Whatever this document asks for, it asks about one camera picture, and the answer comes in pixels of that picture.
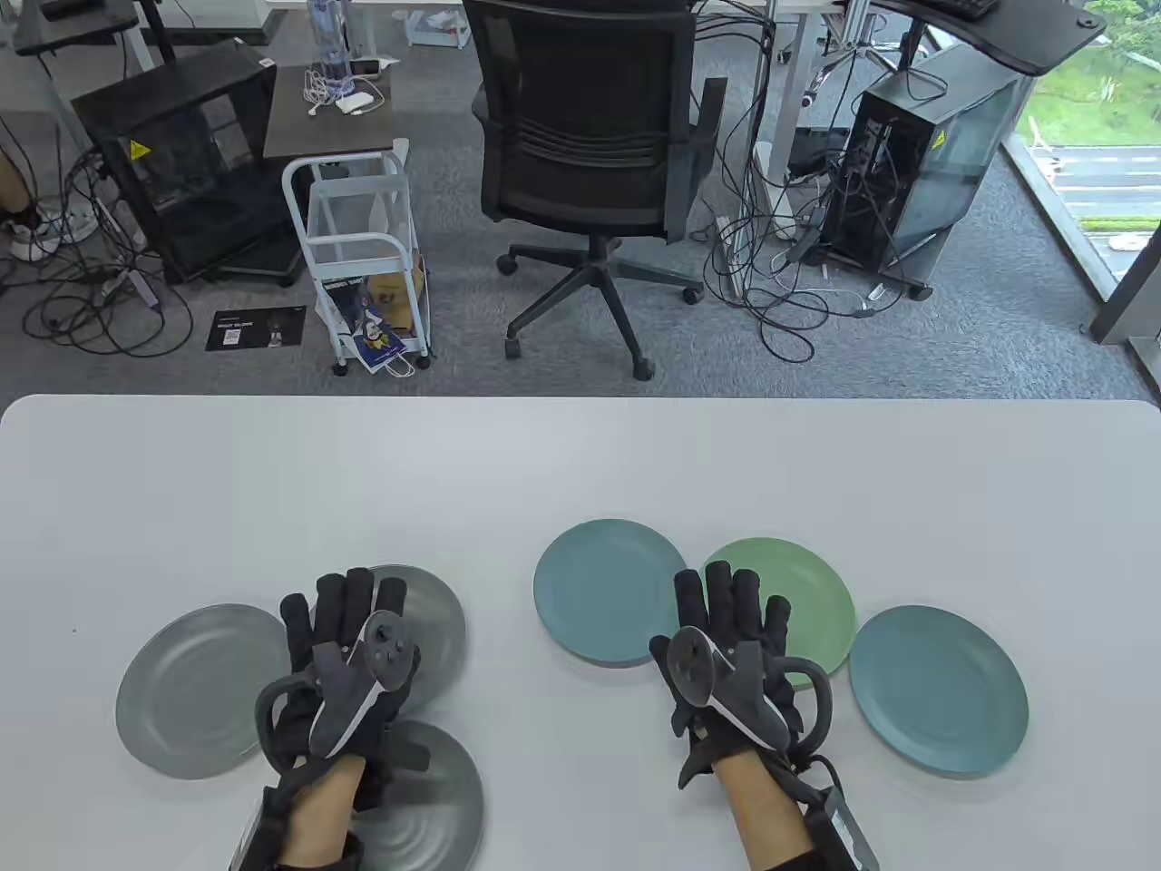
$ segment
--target road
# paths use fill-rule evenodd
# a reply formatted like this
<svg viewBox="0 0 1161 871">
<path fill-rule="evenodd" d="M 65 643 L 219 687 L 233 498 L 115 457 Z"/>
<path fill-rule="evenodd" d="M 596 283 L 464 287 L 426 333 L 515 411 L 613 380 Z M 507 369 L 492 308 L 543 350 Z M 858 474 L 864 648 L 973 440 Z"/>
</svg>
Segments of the road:
<svg viewBox="0 0 1161 871">
<path fill-rule="evenodd" d="M 1036 158 L 1044 161 L 1045 152 Z M 1053 187 L 1077 217 L 1161 217 L 1161 146 L 1053 149 Z"/>
<path fill-rule="evenodd" d="M 1109 269 L 1117 279 L 1120 279 L 1125 274 L 1140 253 L 1139 251 L 1113 251 L 1110 249 L 1109 237 L 1112 233 L 1087 233 L 1087 236 L 1089 237 L 1089 242 L 1093 243 L 1093 247 L 1101 255 L 1101 259 L 1109 265 Z"/>
</svg>

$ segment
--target chair backrest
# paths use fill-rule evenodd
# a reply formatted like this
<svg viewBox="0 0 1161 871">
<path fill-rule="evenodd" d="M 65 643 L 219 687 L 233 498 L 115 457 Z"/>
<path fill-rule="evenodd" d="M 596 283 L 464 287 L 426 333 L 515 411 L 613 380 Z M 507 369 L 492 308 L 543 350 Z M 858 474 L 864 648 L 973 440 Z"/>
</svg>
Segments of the chair backrest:
<svg viewBox="0 0 1161 871">
<path fill-rule="evenodd" d="M 693 196 L 686 0 L 464 8 L 486 95 L 484 214 L 565 232 L 680 238 Z"/>
</svg>

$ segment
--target finger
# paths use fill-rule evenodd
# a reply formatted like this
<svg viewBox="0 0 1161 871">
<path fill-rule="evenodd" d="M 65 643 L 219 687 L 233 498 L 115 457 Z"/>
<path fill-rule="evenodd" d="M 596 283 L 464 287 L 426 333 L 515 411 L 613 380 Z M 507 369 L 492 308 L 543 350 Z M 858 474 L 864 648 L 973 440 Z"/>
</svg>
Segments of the finger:
<svg viewBox="0 0 1161 871">
<path fill-rule="evenodd" d="M 347 580 L 342 575 L 323 575 L 318 578 L 318 599 L 315 604 L 315 643 L 339 640 L 339 621 L 342 619 L 342 588 Z"/>
<path fill-rule="evenodd" d="M 673 576 L 673 590 L 677 593 L 677 619 L 682 626 L 697 626 L 702 632 L 709 632 L 701 575 L 693 569 L 682 569 Z"/>
<path fill-rule="evenodd" d="M 408 582 L 402 577 L 384 577 L 378 582 L 375 597 L 376 611 L 390 611 L 403 617 L 403 603 L 408 600 Z"/>
<path fill-rule="evenodd" d="M 758 573 L 738 569 L 734 573 L 734 614 L 742 638 L 757 640 L 762 633 L 762 600 L 758 598 Z"/>
<path fill-rule="evenodd" d="M 776 656 L 786 655 L 786 627 L 791 619 L 791 603 L 783 596 L 771 596 L 766 599 L 766 638 L 770 639 L 771 653 Z"/>
<path fill-rule="evenodd" d="M 714 560 L 706 566 L 706 598 L 709 599 L 709 636 L 719 643 L 730 643 L 737 635 L 734 624 L 734 580 L 729 563 Z"/>
<path fill-rule="evenodd" d="M 367 569 L 348 569 L 342 588 L 342 621 L 339 624 L 339 643 L 351 647 L 359 639 L 359 631 L 370 613 L 370 595 L 375 576 Z"/>
<path fill-rule="evenodd" d="M 287 649 L 290 650 L 290 670 L 302 671 L 310 663 L 313 631 L 310 628 L 310 605 L 301 592 L 293 592 L 279 606 L 282 622 L 287 625 Z"/>
</svg>

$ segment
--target black pc case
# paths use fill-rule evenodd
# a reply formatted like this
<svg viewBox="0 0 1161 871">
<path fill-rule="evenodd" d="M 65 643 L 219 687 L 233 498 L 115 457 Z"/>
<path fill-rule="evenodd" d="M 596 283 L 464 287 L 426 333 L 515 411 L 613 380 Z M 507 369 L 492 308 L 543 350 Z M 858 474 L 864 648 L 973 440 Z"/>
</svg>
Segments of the black pc case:
<svg viewBox="0 0 1161 871">
<path fill-rule="evenodd" d="M 171 283 L 294 239 L 286 161 L 262 157 L 275 74 L 230 39 L 73 101 Z"/>
<path fill-rule="evenodd" d="M 880 272 L 964 217 L 1022 78 L 958 44 L 868 88 L 827 206 L 829 253 Z"/>
</svg>

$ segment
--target blue-green plate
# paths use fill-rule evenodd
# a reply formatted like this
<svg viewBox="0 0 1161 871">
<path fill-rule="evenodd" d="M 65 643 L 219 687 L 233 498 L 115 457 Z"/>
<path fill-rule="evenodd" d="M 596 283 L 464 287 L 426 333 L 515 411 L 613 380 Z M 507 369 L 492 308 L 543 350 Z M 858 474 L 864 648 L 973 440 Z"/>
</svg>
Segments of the blue-green plate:
<svg viewBox="0 0 1161 871">
<path fill-rule="evenodd" d="M 871 728 L 938 775 L 989 775 L 1027 732 L 1016 665 L 983 629 L 950 611 L 903 605 L 877 614 L 854 639 L 850 669 Z"/>
<path fill-rule="evenodd" d="M 677 632 L 673 575 L 685 560 L 632 520 L 590 520 L 562 533 L 536 564 L 533 596 L 548 634 L 598 665 L 640 665 L 649 639 Z"/>
</svg>

